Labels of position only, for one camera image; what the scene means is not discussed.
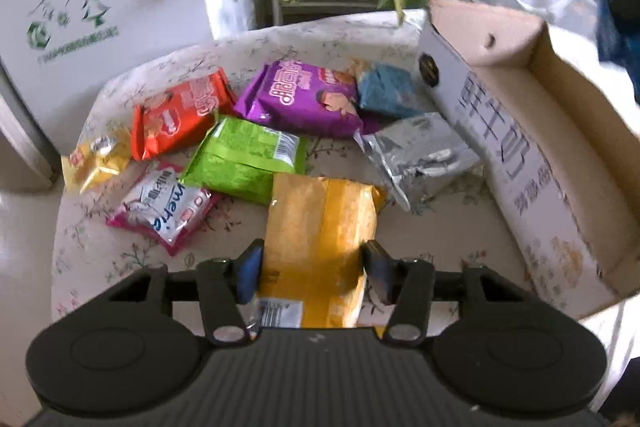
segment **yellow snack bag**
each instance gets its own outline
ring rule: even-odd
[[[69,156],[62,156],[66,189],[82,194],[120,174],[131,158],[130,142],[127,129],[116,129],[80,144]]]
[[[352,328],[373,239],[377,188],[278,172],[273,179],[258,295],[264,327]]]

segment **barcode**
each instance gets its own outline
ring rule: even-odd
[[[297,136],[281,132],[278,136],[276,152],[273,153],[273,157],[276,160],[282,160],[290,167],[293,167],[293,161],[296,156],[296,150],[298,149],[299,143],[300,138],[298,138]]]
[[[299,328],[302,322],[302,301],[260,299],[260,325],[263,328]]]

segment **snack bag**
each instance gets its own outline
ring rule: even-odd
[[[206,188],[180,184],[181,171],[172,163],[152,162],[107,225],[158,239],[174,256],[219,199]]]
[[[233,114],[235,101],[222,68],[146,99],[133,110],[133,158],[148,160],[197,145],[216,123],[215,113]]]
[[[431,210],[430,201],[440,190],[481,165],[479,156],[437,112],[354,138],[378,167],[396,203],[414,214]]]
[[[297,60],[265,64],[236,103],[246,120],[298,134],[347,138],[362,129],[349,73]]]
[[[62,176],[70,192],[82,194],[124,171],[131,158],[127,129],[80,144],[69,156],[62,156]]]
[[[263,327],[356,325],[366,283],[360,246],[373,239],[382,202],[372,185],[274,176],[258,288]]]
[[[200,144],[181,181],[269,204],[273,173],[304,172],[305,155],[303,138],[222,116]]]
[[[410,118],[435,106],[425,96],[420,97],[411,73],[390,64],[354,60],[351,72],[358,83],[358,107],[392,118]]]

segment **green snack bag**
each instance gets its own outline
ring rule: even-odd
[[[305,171],[306,140],[231,116],[220,120],[184,170],[184,185],[269,204],[274,172]]]

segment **table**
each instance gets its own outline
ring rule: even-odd
[[[356,14],[249,32],[237,39],[187,48],[121,74],[101,90],[80,141],[119,126],[130,126],[134,103],[166,86],[224,68],[240,93],[265,62],[296,58],[336,69],[350,57],[389,62],[412,69],[414,47],[424,15],[408,13],[397,27],[395,13]],[[170,160],[185,165],[193,150]],[[353,140],[313,139],[308,151],[309,175],[370,182],[375,171]],[[65,193],[54,240],[52,317],[58,319],[142,266],[165,263],[169,270],[194,267],[212,257],[236,257],[255,237],[264,237],[267,207],[225,197],[213,208],[202,229],[176,257],[136,233],[104,223],[144,164],[131,163],[123,175],[97,192]],[[485,264],[530,289],[520,252],[486,186],[461,178],[433,202],[433,210],[412,216],[389,205],[380,214],[376,238],[395,257],[421,256],[436,269],[459,271],[463,263]],[[177,305],[174,316],[200,332],[197,306]],[[383,323],[388,309],[367,292],[362,324]],[[435,303],[430,333],[439,333],[457,317],[454,303]]]

